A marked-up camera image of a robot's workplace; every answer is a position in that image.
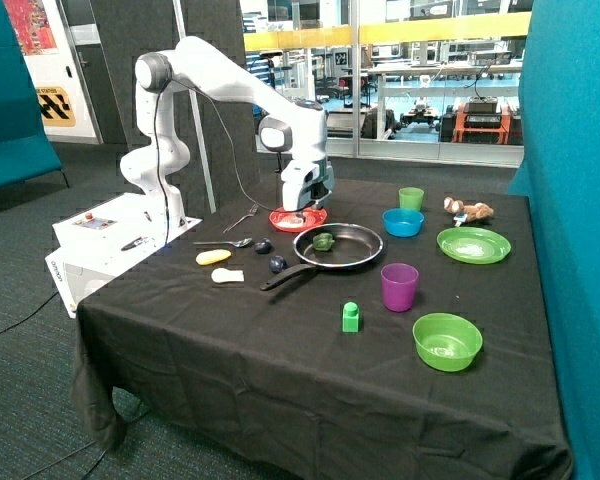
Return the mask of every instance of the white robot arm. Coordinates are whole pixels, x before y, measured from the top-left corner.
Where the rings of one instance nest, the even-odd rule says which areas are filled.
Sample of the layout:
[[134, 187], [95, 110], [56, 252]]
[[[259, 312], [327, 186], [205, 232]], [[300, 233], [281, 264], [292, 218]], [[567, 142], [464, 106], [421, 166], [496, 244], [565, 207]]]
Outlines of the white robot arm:
[[167, 198], [170, 227], [177, 228], [184, 218], [180, 192], [168, 185], [164, 176], [189, 162], [189, 150], [178, 139], [173, 119], [173, 94], [186, 88], [200, 90], [220, 102], [250, 103], [266, 110], [269, 115], [259, 128], [262, 144], [271, 151], [292, 155], [281, 175], [283, 208], [297, 211], [306, 206], [324, 206], [335, 182], [325, 151], [326, 115], [319, 103], [290, 102], [198, 37], [182, 39], [175, 50], [142, 55], [135, 73], [138, 128], [151, 137], [152, 144], [127, 154], [121, 168], [130, 182], [153, 198], [154, 214], [160, 216]]

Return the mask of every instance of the toy figure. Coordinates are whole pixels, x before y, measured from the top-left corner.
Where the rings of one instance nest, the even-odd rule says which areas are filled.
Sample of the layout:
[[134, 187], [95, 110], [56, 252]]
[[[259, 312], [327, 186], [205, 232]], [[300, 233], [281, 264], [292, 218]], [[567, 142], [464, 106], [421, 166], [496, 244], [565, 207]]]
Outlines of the toy figure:
[[470, 223], [475, 222], [476, 220], [484, 220], [493, 217], [493, 208], [485, 203], [465, 205], [462, 203], [462, 200], [454, 200], [451, 197], [444, 199], [444, 209], [456, 216], [466, 215], [463, 219], [454, 218], [454, 220], [458, 220], [458, 224]]

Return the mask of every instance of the fork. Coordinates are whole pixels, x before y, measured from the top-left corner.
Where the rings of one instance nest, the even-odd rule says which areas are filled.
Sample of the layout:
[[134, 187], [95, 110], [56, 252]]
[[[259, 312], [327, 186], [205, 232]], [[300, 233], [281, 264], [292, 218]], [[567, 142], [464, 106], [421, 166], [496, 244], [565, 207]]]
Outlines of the fork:
[[222, 233], [227, 233], [229, 230], [231, 230], [233, 227], [235, 227], [236, 225], [238, 225], [241, 221], [249, 218], [249, 217], [253, 217], [256, 212], [258, 211], [258, 205], [257, 204], [253, 204], [253, 206], [251, 207], [251, 209], [249, 210], [249, 213], [247, 213], [244, 217], [242, 217], [240, 220], [238, 220], [236, 223], [234, 223], [233, 225], [228, 226], [227, 228], [225, 228]]

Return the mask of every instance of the black tablecloth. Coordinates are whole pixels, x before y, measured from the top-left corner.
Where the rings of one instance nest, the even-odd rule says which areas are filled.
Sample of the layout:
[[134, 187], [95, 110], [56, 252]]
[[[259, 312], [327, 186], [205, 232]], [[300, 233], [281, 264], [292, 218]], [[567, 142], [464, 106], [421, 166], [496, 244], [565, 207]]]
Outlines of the black tablecloth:
[[[260, 192], [272, 192], [271, 183]], [[269, 292], [270, 255], [298, 263], [294, 234], [259, 212], [228, 234], [250, 207], [241, 201], [114, 280], [78, 308], [72, 399], [105, 448], [124, 438], [113, 387], [158, 415], [195, 428], [252, 460], [306, 479], [566, 478], [572, 455], [563, 429], [527, 200], [483, 195], [511, 254], [494, 265], [445, 256], [436, 236], [452, 226], [442, 209], [456, 192], [427, 189], [425, 223], [413, 238], [389, 236], [382, 212], [398, 187], [340, 181], [327, 222], [378, 232], [384, 253], [354, 272], [320, 272]], [[233, 249], [201, 267], [192, 240], [269, 237], [270, 255]], [[382, 304], [380, 269], [405, 262], [420, 271], [413, 308]], [[218, 266], [244, 271], [242, 284], [217, 285]], [[342, 306], [363, 315], [342, 333]], [[470, 368], [443, 373], [418, 357], [414, 322], [449, 312], [474, 322], [484, 348]]]

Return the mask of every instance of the yellow railing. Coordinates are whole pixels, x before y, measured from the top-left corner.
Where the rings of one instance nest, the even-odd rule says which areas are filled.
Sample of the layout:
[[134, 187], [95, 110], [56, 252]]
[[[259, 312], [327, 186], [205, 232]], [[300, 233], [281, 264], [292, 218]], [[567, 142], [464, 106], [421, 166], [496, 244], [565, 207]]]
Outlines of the yellow railing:
[[[360, 26], [360, 43], [379, 44], [525, 36], [531, 13], [470, 15], [437, 20], [381, 23]], [[249, 33], [244, 36], [247, 52], [261, 50], [334, 47], [350, 45], [351, 27], [330, 27], [285, 32]]]

